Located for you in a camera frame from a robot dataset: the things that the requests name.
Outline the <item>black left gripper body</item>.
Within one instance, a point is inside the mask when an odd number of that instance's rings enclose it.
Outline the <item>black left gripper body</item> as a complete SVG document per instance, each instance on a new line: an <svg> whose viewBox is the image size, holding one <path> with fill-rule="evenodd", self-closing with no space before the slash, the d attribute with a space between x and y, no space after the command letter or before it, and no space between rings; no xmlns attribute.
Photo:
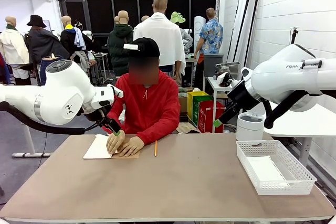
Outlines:
<svg viewBox="0 0 336 224"><path fill-rule="evenodd" d="M91 113L84 114L86 119L90 122L96 123L98 126L107 126L111 124L111 119L107 117L108 113L110 112L112 106L106 105L103 106Z"/></svg>

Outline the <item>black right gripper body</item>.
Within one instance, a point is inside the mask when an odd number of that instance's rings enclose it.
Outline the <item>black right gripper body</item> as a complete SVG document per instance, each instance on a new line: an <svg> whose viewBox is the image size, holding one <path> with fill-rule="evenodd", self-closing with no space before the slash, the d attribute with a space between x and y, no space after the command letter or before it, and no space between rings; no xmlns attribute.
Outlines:
<svg viewBox="0 0 336 224"><path fill-rule="evenodd" d="M249 93L244 80L240 80L227 96L230 99L227 109L252 109L260 103L259 97Z"/></svg>

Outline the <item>person's right hand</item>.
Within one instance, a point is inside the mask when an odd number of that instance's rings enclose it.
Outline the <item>person's right hand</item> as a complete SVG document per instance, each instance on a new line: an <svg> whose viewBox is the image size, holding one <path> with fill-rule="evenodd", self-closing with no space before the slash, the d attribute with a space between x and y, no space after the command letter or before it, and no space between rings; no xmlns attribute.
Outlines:
<svg viewBox="0 0 336 224"><path fill-rule="evenodd" d="M124 142L125 140L125 132L123 130L120 130L117 135L114 133L111 133L108 136L106 148L109 154L114 154L115 151L118 150L119 146Z"/></svg>

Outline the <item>person's left hand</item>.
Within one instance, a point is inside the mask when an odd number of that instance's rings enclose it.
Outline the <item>person's left hand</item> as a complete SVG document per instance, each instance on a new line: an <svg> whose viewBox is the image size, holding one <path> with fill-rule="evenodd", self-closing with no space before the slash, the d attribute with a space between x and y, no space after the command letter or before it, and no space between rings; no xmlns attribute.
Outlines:
<svg viewBox="0 0 336 224"><path fill-rule="evenodd" d="M118 148L119 156L129 157L136 154L143 147L144 142L138 136L131 137Z"/></svg>

